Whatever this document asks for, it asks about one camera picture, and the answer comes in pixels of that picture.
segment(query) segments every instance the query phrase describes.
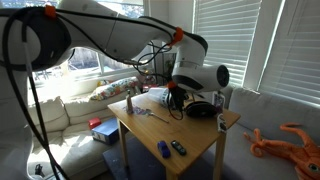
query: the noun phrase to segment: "gray couch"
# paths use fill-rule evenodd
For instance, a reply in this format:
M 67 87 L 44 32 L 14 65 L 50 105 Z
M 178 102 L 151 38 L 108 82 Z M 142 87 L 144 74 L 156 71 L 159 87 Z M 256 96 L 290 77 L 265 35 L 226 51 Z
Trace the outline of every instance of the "gray couch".
M 228 109 L 239 113 L 241 118 L 227 132 L 223 179 L 298 179 L 293 162 L 267 152 L 264 152 L 262 158 L 251 154 L 251 142 L 244 138 L 243 133 L 247 132 L 252 136 L 253 130 L 259 128 L 266 139 L 303 145 L 299 136 L 279 128 L 283 123 L 297 122 L 302 124 L 299 128 L 307 132 L 315 143 L 320 145 L 320 109 L 244 88 L 228 87 L 224 92 Z M 213 156 L 214 150 L 215 145 L 209 148 L 209 154 Z

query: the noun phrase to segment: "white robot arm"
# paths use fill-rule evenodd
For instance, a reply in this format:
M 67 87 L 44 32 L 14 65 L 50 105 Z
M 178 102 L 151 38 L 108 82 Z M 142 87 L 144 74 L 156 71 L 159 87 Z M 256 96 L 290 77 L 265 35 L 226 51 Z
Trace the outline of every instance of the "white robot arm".
M 29 178 L 32 133 L 25 117 L 27 70 L 31 74 L 59 65 L 75 47 L 91 48 L 136 65 L 131 58 L 149 41 L 161 40 L 177 47 L 172 79 L 180 88 L 203 92 L 228 84 L 225 66 L 203 66 L 208 45 L 200 36 L 187 32 L 182 36 L 175 27 L 151 17 L 129 19 L 90 0 L 62 1 L 56 12 L 47 10 L 0 10 L 0 179 Z

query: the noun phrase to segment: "wooden table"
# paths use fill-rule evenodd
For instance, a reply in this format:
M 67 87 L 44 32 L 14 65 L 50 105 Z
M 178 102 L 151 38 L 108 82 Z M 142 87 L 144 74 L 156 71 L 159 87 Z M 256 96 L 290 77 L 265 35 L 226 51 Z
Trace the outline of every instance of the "wooden table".
M 138 114 L 127 114 L 125 111 L 126 101 L 119 101 L 108 105 L 110 110 L 118 119 L 120 143 L 124 165 L 128 165 L 125 133 L 131 131 L 144 146 L 165 166 L 167 180 L 178 179 L 179 176 L 214 142 L 217 141 L 216 159 L 214 164 L 214 179 L 220 179 L 223 165 L 223 154 L 226 141 L 226 134 L 217 131 L 216 118 L 190 118 L 184 115 L 182 120 L 174 119 L 169 110 L 160 104 L 141 94 L 132 98 L 133 106 L 142 109 L 149 108 L 158 116 L 167 119 L 169 123 L 163 122 L 156 117 Z M 224 119 L 227 128 L 230 128 L 240 115 L 224 110 Z M 164 159 L 157 148 L 157 142 L 166 141 L 171 157 Z M 180 156 L 170 142 L 177 140 L 187 150 L 185 156 Z

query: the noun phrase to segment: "table top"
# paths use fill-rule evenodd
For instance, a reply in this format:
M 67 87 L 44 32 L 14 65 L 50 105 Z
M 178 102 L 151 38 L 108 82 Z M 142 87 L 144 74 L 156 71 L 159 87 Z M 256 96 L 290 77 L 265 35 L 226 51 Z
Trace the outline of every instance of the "table top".
M 108 105 L 110 110 L 146 147 L 147 149 L 173 173 L 181 175 L 202 153 L 204 153 L 220 136 L 217 131 L 216 117 L 191 118 L 185 115 L 182 120 L 176 120 L 167 108 L 148 99 L 146 94 L 132 97 L 133 106 L 142 109 L 151 109 L 158 116 L 167 119 L 163 122 L 156 117 L 148 115 L 127 114 L 126 101 L 119 101 Z M 224 119 L 227 128 L 230 128 L 240 115 L 224 110 Z M 162 158 L 157 148 L 157 142 L 166 141 L 170 151 L 170 158 Z M 186 149 L 185 156 L 173 149 L 170 142 L 177 140 Z

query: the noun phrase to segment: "table leg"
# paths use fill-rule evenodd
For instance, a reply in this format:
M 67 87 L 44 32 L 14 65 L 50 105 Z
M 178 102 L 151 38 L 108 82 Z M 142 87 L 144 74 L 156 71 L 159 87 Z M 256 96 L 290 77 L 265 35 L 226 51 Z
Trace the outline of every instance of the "table leg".
M 122 124 L 122 122 L 118 119 L 118 129 L 119 129 L 119 139 L 121 144 L 121 150 L 122 150 L 122 158 L 124 166 L 129 166 L 128 163 L 128 153 L 127 153 L 127 143 L 126 143 L 126 132 L 127 128 Z
M 226 136 L 227 134 L 221 133 L 220 137 L 217 140 L 216 155 L 215 155 L 214 170 L 213 170 L 214 180 L 218 180 L 221 178 L 224 147 L 226 144 Z
M 166 168 L 166 180 L 178 180 L 178 175 L 172 173 L 168 168 Z

